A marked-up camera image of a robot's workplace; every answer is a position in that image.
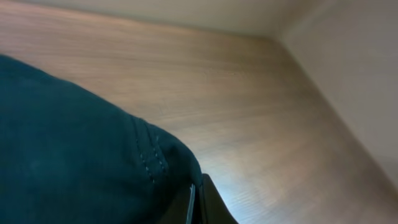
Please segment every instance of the stitching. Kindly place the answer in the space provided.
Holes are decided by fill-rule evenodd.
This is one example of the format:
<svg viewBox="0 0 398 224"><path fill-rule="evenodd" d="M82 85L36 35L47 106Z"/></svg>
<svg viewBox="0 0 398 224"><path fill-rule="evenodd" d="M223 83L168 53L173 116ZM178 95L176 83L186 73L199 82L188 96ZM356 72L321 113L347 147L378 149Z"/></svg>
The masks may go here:
<svg viewBox="0 0 398 224"><path fill-rule="evenodd" d="M147 164L146 164L146 161L145 161L145 159L144 159L144 156L142 156L141 148L139 147L139 144L138 144L138 133L136 134L136 146L137 146L137 149L138 149L138 151L139 151L139 157L141 158L142 164L145 166L145 170L147 171L147 174L148 174L148 176L149 176L149 180L151 180L152 183L154 184L154 183L155 183L155 180L154 180L154 178L153 178L151 172L149 171L149 168L148 168L148 166L147 166Z"/></svg>
<svg viewBox="0 0 398 224"><path fill-rule="evenodd" d="M159 136L156 136L156 145L159 146ZM154 147L153 150L154 150L154 152L155 152L155 157L156 157L156 159L159 161L159 164L160 164L160 166L161 166L161 168L162 168L162 171L163 171L163 173L165 174L165 173L166 173L166 170L164 169L163 162L160 160L160 158L159 158L158 155L157 155L156 148Z"/></svg>

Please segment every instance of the white wall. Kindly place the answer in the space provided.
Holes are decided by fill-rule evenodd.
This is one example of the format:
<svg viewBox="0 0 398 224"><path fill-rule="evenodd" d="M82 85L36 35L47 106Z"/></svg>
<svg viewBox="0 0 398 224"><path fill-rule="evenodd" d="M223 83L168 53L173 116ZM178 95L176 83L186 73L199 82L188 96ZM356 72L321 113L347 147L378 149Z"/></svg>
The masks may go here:
<svg viewBox="0 0 398 224"><path fill-rule="evenodd" d="M278 21L317 0L20 0L143 21L274 35Z"/></svg>
<svg viewBox="0 0 398 224"><path fill-rule="evenodd" d="M328 1L282 41L398 186L398 1Z"/></svg>

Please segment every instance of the dark teal cloth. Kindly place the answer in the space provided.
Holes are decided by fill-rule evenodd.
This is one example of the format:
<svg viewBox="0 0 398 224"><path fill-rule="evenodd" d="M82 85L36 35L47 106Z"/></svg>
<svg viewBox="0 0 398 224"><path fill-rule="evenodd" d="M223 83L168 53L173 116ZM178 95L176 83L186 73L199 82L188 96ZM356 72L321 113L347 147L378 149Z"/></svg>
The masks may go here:
<svg viewBox="0 0 398 224"><path fill-rule="evenodd" d="M0 55L0 223L154 223L192 152L168 132Z"/></svg>

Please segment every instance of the wood grain surface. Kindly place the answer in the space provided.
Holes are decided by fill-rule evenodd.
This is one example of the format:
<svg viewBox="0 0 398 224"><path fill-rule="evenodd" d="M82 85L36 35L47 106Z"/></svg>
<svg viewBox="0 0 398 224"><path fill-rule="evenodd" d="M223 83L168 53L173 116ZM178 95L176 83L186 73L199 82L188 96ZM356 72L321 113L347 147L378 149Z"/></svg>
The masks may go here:
<svg viewBox="0 0 398 224"><path fill-rule="evenodd" d="M0 1L0 53L176 135L240 223L398 223L395 190L277 42Z"/></svg>

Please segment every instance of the dark green fabric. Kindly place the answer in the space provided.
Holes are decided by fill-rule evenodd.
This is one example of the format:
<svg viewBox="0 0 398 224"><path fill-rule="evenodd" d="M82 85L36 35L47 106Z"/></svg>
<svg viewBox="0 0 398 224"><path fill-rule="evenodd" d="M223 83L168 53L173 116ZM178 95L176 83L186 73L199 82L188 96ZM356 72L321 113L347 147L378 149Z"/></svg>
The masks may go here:
<svg viewBox="0 0 398 224"><path fill-rule="evenodd" d="M168 132L0 55L0 223L154 223L201 184Z"/></svg>

